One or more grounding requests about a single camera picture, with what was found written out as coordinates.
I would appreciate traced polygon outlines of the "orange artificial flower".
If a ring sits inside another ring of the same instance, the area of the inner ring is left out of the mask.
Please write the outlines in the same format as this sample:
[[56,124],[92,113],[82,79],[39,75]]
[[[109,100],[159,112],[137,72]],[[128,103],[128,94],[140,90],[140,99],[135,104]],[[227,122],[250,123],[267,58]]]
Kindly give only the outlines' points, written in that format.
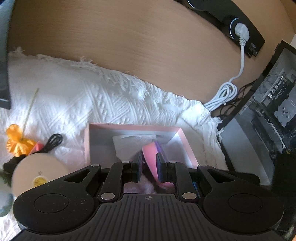
[[32,98],[25,118],[25,122],[23,124],[23,128],[20,128],[20,126],[17,124],[12,124],[6,129],[6,136],[8,137],[8,140],[6,142],[6,149],[15,157],[20,157],[21,155],[27,156],[37,143],[36,141],[30,138],[26,138],[24,133],[39,90],[40,89],[37,88],[34,93],[34,96]]

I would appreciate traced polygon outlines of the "black power strip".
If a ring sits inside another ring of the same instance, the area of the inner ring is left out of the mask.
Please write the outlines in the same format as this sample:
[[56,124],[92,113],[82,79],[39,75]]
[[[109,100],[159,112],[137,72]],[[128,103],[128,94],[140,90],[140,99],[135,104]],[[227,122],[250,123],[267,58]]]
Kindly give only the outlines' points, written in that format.
[[178,3],[209,21],[236,45],[239,45],[239,37],[235,33],[235,27],[238,23],[246,25],[250,38],[244,47],[244,52],[249,58],[257,56],[265,43],[265,39],[255,25],[233,1],[182,0]]

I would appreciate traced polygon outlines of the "white textured table cloth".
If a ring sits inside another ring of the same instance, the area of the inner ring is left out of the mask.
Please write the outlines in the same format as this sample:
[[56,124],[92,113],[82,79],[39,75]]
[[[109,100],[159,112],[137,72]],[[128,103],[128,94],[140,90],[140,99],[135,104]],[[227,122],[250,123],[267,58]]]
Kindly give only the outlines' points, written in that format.
[[81,58],[70,61],[46,55],[9,53],[11,109],[1,109],[1,162],[7,128],[16,124],[25,136],[44,142],[54,133],[63,142],[53,154],[71,171],[86,165],[84,131],[88,123],[176,126],[183,130],[201,164],[227,168],[217,141],[219,118],[201,102],[189,100],[135,76],[98,67]]

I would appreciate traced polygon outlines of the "pink cardboard box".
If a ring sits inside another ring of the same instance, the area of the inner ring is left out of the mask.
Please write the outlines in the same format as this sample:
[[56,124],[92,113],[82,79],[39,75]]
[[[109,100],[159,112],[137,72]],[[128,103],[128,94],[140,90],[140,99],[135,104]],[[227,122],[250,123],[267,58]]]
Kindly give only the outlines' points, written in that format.
[[118,160],[129,161],[145,145],[158,142],[168,160],[196,168],[198,161],[179,127],[89,123],[84,132],[88,164],[111,167]]

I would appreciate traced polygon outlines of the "pink purple sponge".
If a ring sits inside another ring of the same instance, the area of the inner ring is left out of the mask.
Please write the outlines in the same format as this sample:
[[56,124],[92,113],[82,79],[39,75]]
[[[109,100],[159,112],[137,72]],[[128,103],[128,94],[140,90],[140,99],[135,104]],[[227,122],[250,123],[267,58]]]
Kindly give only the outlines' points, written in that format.
[[143,152],[144,160],[153,176],[153,180],[156,181],[156,185],[166,190],[173,189],[174,187],[173,183],[170,183],[170,182],[161,183],[158,180],[157,160],[156,160],[157,153],[162,154],[165,162],[168,161],[166,154],[163,148],[161,147],[161,145],[159,144],[159,142],[154,141],[152,143],[147,144],[146,146],[143,146],[142,152]]

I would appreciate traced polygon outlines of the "clear plastic jar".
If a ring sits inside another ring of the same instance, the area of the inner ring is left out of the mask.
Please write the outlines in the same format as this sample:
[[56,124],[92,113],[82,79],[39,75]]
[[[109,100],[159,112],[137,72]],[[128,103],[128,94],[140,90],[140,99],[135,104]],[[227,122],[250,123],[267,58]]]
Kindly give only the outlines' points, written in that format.
[[25,157],[16,166],[11,179],[14,197],[69,174],[67,167],[57,158],[46,153],[36,153]]

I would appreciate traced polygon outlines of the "pink white scrunchie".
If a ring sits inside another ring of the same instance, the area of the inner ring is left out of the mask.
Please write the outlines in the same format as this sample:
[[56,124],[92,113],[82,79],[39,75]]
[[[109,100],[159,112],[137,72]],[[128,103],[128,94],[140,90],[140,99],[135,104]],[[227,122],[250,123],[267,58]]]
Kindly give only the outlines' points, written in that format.
[[147,177],[145,177],[145,175],[141,175],[139,182],[128,182],[124,184],[123,192],[135,194],[155,194],[156,190]]

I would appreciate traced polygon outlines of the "open computer case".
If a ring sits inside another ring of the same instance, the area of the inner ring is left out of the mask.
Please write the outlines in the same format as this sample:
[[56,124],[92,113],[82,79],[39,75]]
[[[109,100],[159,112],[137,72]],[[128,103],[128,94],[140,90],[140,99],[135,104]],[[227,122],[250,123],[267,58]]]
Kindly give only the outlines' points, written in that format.
[[276,156],[295,153],[295,48],[281,41],[260,77],[229,114],[221,148],[229,170],[252,173],[270,186]]

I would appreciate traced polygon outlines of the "black computer monitor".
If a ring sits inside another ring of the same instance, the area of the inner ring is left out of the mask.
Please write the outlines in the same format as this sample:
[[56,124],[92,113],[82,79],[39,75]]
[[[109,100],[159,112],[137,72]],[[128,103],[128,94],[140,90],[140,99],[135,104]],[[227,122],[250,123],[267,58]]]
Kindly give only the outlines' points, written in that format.
[[1,108],[11,109],[8,76],[8,36],[15,0],[1,1],[0,9],[0,99]]

